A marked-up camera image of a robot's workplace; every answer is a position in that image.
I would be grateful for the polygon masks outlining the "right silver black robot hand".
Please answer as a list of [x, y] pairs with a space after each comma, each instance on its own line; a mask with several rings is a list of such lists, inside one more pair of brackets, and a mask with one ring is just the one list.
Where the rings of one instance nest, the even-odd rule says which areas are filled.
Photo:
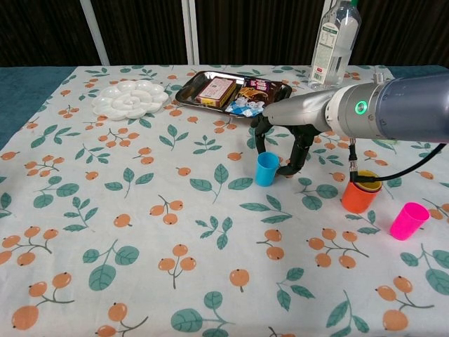
[[292, 176], [304, 166], [309, 148], [317, 135], [329, 131], [325, 110], [335, 89], [316, 91], [287, 98], [270, 104], [262, 114], [257, 115], [250, 123], [254, 128], [257, 152], [266, 151], [265, 138], [274, 126], [281, 126], [294, 136], [290, 161], [281, 166], [276, 173], [281, 176]]

